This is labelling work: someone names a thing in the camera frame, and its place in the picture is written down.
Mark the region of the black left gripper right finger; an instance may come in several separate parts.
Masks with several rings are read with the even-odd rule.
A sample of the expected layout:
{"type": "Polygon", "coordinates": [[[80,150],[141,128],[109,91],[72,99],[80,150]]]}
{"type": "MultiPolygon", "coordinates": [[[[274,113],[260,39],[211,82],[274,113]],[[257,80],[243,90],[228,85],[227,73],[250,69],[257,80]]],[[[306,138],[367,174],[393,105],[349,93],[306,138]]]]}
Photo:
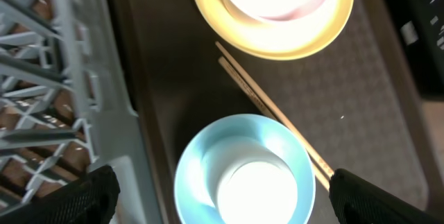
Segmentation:
{"type": "Polygon", "coordinates": [[[329,199],[340,224],[441,224],[345,169],[331,177],[329,199]]]}

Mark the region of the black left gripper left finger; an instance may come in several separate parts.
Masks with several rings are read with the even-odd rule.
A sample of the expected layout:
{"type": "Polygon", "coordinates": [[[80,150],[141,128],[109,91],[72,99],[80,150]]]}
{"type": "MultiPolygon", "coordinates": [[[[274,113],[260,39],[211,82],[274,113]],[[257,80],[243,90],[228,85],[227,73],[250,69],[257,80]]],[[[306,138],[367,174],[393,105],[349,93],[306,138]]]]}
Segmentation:
{"type": "Polygon", "coordinates": [[[1,217],[1,224],[108,224],[120,187],[109,165],[1,217]]]}

